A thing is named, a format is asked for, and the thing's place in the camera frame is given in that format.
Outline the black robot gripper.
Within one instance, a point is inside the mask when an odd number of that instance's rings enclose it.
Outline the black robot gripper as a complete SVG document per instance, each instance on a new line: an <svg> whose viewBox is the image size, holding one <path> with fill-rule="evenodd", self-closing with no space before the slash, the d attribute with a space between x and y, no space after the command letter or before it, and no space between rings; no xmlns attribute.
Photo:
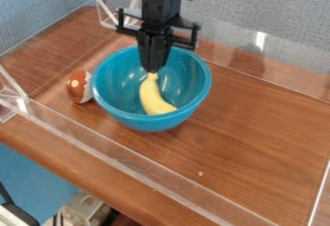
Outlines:
<svg viewBox="0 0 330 226"><path fill-rule="evenodd" d="M124 24L124 17L129 16L141 21L141 23L157 34L164 34L165 29L172 27L188 29L191 37L184 39L173 34L157 35L154 37L154 66L152 58L152 37L145 32L138 32L137 48L140 55L141 67L148 72L158 71L165 65L165 60L170 45L181 46L195 50L197 46L197 32L200 26L191 20L180 16L180 1L181 0L141 0L141 9L132 10L118 8L118 22L116 23L116 31L134 36L138 29Z"/></svg>

